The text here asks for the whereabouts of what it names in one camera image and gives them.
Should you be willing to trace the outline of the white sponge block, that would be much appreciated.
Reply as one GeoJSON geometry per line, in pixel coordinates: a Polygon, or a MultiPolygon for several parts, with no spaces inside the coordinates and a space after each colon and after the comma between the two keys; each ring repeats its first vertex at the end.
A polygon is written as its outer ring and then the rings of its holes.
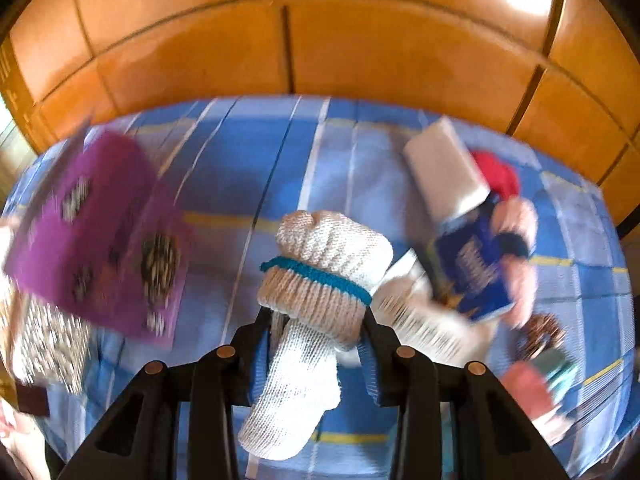
{"type": "Polygon", "coordinates": [[[435,223],[468,214],[490,194],[480,167],[446,116],[409,140],[404,157],[435,223]]]}

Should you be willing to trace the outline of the blue plaid bed sheet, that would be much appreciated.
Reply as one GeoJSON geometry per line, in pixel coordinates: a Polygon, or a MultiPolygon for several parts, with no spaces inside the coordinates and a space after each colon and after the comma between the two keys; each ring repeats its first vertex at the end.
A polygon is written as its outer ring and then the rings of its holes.
{"type": "MultiPolygon", "coordinates": [[[[383,233],[396,257],[430,237],[402,150],[434,115],[363,101],[230,98],[158,108],[112,121],[160,167],[192,233],[186,287],[170,350],[99,330],[78,394],[49,389],[39,426],[72,456],[140,368],[178,365],[228,342],[254,320],[262,262],[274,231],[298,208],[335,210],[383,233]]],[[[508,136],[454,125],[473,150],[511,166],[538,212],[536,308],[565,330],[578,371],[562,409],[572,421],[555,445],[570,476],[583,474],[639,423],[634,304],[627,265],[600,188],[508,136]]]]}

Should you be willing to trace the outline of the white knit glove bundle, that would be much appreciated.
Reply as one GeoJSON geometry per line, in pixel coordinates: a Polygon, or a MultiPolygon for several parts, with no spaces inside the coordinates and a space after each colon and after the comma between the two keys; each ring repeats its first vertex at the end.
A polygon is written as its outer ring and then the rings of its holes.
{"type": "Polygon", "coordinates": [[[372,289],[393,259],[383,234],[335,211],[287,214],[276,242],[279,255],[260,266],[257,301],[283,327],[238,434],[242,448],[263,460],[294,457],[340,404],[337,352],[358,344],[372,289]]]}

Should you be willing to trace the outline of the white wet wipes pack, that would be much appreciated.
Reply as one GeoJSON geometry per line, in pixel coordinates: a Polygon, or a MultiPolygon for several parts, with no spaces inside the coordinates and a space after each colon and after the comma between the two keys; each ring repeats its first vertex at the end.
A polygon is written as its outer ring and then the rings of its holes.
{"type": "Polygon", "coordinates": [[[392,328],[401,344],[431,361],[462,367],[483,361],[496,321],[474,323],[432,297],[431,282],[413,250],[387,270],[372,296],[375,321],[392,328]]]}

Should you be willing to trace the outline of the blue plush toy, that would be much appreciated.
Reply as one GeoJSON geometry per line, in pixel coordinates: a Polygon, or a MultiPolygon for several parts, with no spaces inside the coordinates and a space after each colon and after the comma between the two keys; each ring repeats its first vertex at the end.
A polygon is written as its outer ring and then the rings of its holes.
{"type": "Polygon", "coordinates": [[[573,419],[562,411],[578,365],[565,351],[565,330],[551,313],[533,314],[516,341],[516,360],[500,382],[550,446],[567,434],[573,419]]]}

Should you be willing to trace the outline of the red fuzzy sock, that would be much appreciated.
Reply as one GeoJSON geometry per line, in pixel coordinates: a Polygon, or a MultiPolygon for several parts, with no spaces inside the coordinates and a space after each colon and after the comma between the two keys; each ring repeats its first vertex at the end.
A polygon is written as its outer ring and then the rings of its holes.
{"type": "Polygon", "coordinates": [[[521,194],[520,178],[512,166],[491,152],[472,151],[471,155],[491,192],[497,194],[500,200],[508,200],[521,194]]]}

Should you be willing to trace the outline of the ornate silver tissue box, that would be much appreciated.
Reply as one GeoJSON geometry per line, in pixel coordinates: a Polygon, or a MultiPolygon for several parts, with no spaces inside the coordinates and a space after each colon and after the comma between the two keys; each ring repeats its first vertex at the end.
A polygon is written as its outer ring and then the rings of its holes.
{"type": "Polygon", "coordinates": [[[1,275],[1,361],[26,386],[60,386],[80,393],[86,378],[92,328],[18,288],[1,275]]]}

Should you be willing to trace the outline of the blue Tempo tissue pack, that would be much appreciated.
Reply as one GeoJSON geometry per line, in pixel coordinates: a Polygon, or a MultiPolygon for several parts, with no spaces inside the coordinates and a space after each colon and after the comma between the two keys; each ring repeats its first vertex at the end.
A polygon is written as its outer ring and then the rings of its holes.
{"type": "Polygon", "coordinates": [[[513,306],[500,264],[498,242],[480,206],[442,231],[430,246],[434,296],[471,321],[513,306]]]}

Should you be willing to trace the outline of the pink fuzzy sock roll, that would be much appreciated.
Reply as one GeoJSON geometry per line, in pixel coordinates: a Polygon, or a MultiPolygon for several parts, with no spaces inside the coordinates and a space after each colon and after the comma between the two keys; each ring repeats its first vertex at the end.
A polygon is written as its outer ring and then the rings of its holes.
{"type": "Polygon", "coordinates": [[[538,289],[532,258],[538,232],[538,214],[527,198],[511,196],[499,202],[490,218],[491,232],[500,249],[500,266],[511,309],[502,319],[512,328],[521,328],[533,312],[538,289]]]}

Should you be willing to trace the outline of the wooden wardrobe wall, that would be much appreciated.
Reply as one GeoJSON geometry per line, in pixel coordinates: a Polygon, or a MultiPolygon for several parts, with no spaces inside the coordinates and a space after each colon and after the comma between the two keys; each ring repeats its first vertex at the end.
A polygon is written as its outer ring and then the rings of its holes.
{"type": "Polygon", "coordinates": [[[1,94],[38,151],[86,118],[235,94],[422,107],[524,141],[616,223],[639,203],[639,59],[600,0],[22,0],[1,94]]]}

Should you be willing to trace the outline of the purple cardboard box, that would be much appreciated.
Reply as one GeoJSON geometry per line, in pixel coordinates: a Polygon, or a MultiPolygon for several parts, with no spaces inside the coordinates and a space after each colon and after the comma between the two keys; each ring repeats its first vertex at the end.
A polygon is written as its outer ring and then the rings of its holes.
{"type": "Polygon", "coordinates": [[[169,348],[190,248],[182,213],[142,147],[83,124],[40,181],[3,270],[68,314],[169,348]]]}

